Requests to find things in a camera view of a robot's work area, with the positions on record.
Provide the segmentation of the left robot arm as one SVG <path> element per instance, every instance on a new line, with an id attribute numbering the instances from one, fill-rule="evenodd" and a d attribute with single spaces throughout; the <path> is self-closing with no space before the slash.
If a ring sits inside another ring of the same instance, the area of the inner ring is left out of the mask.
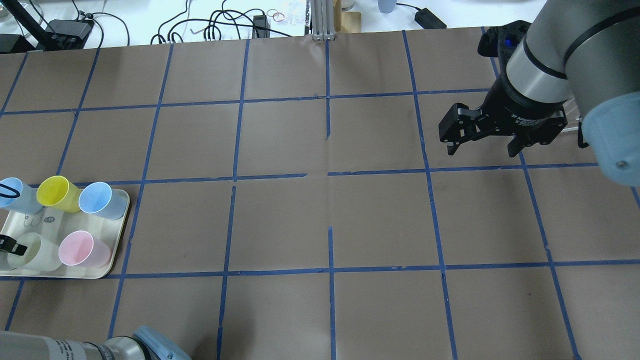
<path id="1" fill-rule="evenodd" d="M 12 316 L 1 324 L 3 360 L 189 360 L 171 339 L 150 326 L 104 342 L 78 341 L 10 330 Z"/>

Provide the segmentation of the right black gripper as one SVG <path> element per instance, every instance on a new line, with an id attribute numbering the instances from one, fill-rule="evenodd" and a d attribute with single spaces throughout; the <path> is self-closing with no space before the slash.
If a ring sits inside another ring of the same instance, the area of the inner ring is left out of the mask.
<path id="1" fill-rule="evenodd" d="M 478 109 L 454 103 L 439 122 L 439 141 L 451 157 L 459 147 L 487 136 L 510 137 L 507 153 L 515 158 L 523 149 L 547 145 L 568 125 L 560 102 L 532 100 L 499 75 Z"/>

